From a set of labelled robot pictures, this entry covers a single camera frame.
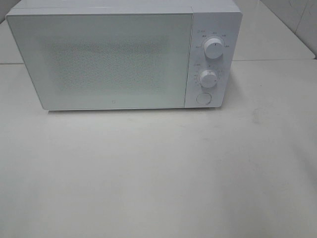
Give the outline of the white microwave knob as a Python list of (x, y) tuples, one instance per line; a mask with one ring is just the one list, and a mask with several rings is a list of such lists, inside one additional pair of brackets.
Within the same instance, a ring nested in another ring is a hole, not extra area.
[(218, 83), (218, 74), (214, 70), (204, 70), (199, 75), (199, 81), (202, 87), (212, 88)]
[(218, 36), (212, 36), (203, 43), (205, 56), (209, 59), (217, 59), (223, 54), (224, 41)]

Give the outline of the round white door button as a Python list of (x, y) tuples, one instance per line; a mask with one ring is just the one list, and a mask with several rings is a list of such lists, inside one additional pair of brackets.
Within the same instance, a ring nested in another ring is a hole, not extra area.
[(196, 101), (201, 105), (208, 105), (211, 103), (212, 96), (210, 93), (201, 93), (197, 96)]

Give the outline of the white microwave door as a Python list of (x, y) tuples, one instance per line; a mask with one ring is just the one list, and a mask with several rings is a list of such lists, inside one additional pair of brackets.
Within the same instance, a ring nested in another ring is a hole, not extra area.
[(191, 14), (7, 20), (46, 110), (184, 106)]

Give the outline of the white microwave oven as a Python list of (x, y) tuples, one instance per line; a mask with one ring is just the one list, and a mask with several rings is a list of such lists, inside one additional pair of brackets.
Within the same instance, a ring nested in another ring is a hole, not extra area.
[[(22, 0), (8, 12), (6, 20), (9, 16), (28, 15), (142, 14), (192, 15), (185, 103), (180, 108), (220, 107), (242, 21), (242, 12), (231, 0)], [(217, 59), (209, 59), (204, 53), (203, 43), (212, 36), (224, 41), (223, 54)], [(204, 70), (214, 70), (218, 74), (214, 87), (201, 86), (199, 75)], [(197, 103), (196, 98), (201, 93), (211, 94), (210, 104)]]

